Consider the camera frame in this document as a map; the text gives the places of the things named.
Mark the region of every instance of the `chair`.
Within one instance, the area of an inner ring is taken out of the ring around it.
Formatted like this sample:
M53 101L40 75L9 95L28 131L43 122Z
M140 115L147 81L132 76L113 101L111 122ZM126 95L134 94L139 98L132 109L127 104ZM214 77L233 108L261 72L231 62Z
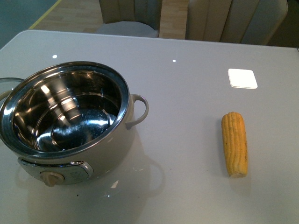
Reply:
M266 45L286 14L286 0L190 0L185 38Z
M159 37L162 0L99 0L98 34Z

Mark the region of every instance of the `pot handle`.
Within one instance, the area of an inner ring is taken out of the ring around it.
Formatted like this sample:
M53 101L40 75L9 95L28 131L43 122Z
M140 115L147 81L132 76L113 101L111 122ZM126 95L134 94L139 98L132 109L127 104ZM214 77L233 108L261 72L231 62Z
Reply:
M6 98L10 94L11 90L0 93L0 101Z
M132 97L133 103L135 103L138 100L138 101L141 101L145 104L145 112L143 113L143 115L141 117L139 117L135 120L126 122L126 128L127 129L131 129L131 127L133 127L133 126L139 124L140 122L142 122L149 113L149 103L144 97L142 97L140 95L136 95L136 94L131 94L131 97Z

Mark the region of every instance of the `white coaster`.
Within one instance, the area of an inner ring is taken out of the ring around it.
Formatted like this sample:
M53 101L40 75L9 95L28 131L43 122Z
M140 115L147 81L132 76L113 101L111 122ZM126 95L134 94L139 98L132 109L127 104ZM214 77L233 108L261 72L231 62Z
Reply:
M256 89L256 78L252 70L229 69L230 85L234 88Z

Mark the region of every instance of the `yellow corn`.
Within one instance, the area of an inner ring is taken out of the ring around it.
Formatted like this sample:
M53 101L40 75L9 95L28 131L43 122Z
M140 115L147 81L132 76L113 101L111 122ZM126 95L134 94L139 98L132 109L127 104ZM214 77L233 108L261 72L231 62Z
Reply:
M230 112L221 121L223 149L228 174L245 177L247 174L247 141L241 114Z

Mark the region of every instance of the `gray table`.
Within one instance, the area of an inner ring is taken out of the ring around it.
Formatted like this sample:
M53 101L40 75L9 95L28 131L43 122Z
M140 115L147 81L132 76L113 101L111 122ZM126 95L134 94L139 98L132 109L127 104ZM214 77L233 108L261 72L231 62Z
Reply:
M297 49L31 30L0 50L0 77L68 61L116 69L149 115L117 169L75 185L45 186L0 142L0 223L299 221ZM252 70L258 87L231 87L228 69ZM225 168L221 118L230 111L246 125L245 178Z

